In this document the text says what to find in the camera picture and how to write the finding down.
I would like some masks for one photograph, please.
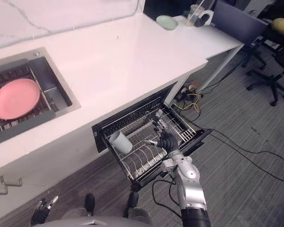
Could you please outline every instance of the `drawer handle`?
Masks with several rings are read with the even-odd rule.
[[[6,186],[6,187],[21,187],[22,186],[22,178],[19,178],[18,179],[18,181],[19,181],[19,183],[6,183],[5,181],[4,181],[4,177],[1,175],[0,176],[0,180],[1,180],[1,183],[4,185],[4,186]]]
[[[0,195],[7,195],[9,193],[8,187],[21,187],[22,186],[22,178],[18,179],[19,183],[6,183],[4,181],[4,177],[0,176],[1,184],[4,185],[5,192],[0,192]]]
[[[5,189],[5,192],[0,192],[0,195],[7,195],[9,193],[7,186],[5,186],[4,189]]]

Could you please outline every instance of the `yellow cable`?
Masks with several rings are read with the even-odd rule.
[[[181,108],[180,106],[178,106],[177,104],[175,104],[175,106],[180,109],[180,110],[186,110],[187,108],[191,107],[192,105],[194,106],[194,109],[199,113],[200,112],[200,107],[198,106],[197,102],[200,99],[200,94],[187,94],[188,96],[197,96],[197,100],[194,103],[189,104],[186,107]]]

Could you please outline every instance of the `stainless steel sink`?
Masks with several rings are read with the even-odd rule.
[[[80,104],[45,48],[0,59],[0,88],[15,79],[34,80],[41,92],[37,106],[11,120],[0,119],[0,142],[80,108]]]

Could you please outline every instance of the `floor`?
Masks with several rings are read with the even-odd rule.
[[[268,62],[264,73],[281,72],[282,69],[273,61],[271,53],[266,49],[263,51]],[[237,54],[215,81],[225,75],[242,56],[241,53]],[[222,57],[219,55],[210,59],[209,64],[191,75],[190,80],[202,82]],[[280,98],[278,105],[271,107],[269,101],[272,101],[272,94],[268,87],[252,91],[245,89],[258,80],[245,73],[259,66],[259,62],[253,61],[245,69],[239,67],[210,94],[205,95],[199,101],[202,114],[195,123],[225,133],[245,149],[256,152],[268,150],[284,157],[284,99]],[[197,116],[192,110],[182,113],[190,119]],[[227,141],[217,133],[213,135]],[[201,185],[212,227],[284,227],[284,182],[259,170],[214,137],[208,136],[204,141],[205,144],[191,157],[201,173]],[[263,169],[284,179],[284,161],[278,157],[267,153],[249,154],[240,151]],[[117,162],[110,153],[106,153],[38,198],[0,219],[0,227],[27,227],[38,199],[45,197],[50,200],[55,195],[60,198],[48,221],[61,218],[71,208],[81,207],[88,192],[96,197],[95,215],[121,216],[129,189],[130,184]],[[176,215],[154,204],[150,184],[139,195],[138,206],[150,213],[156,227],[182,226]],[[166,183],[158,183],[155,195],[158,201],[178,210],[168,197]],[[172,195],[176,196],[175,188],[172,188]]]

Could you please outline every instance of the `dishwasher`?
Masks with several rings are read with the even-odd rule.
[[[176,111],[164,101],[173,85],[143,99],[125,110],[92,127],[98,152],[108,148],[116,158],[125,175],[132,183],[132,190],[139,191],[158,175],[164,177],[160,165],[167,159],[164,149],[144,143],[159,140],[149,116],[155,114],[176,136],[181,152],[188,156],[203,145],[202,140],[212,130],[195,131]],[[119,130],[132,143],[132,150],[121,153],[109,142],[110,136]]]

